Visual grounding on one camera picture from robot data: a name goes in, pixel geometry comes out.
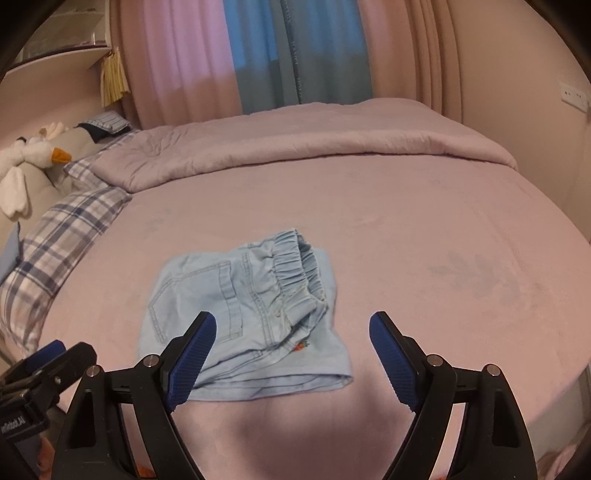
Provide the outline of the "person's left hand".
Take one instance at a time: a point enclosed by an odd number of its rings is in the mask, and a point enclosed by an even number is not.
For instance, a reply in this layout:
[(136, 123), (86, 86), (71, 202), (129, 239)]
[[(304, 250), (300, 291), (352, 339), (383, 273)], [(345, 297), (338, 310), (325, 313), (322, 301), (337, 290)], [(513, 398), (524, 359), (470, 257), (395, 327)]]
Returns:
[(36, 467), (40, 480), (50, 480), (52, 475), (55, 449), (47, 438), (39, 437), (39, 448), (36, 454)]

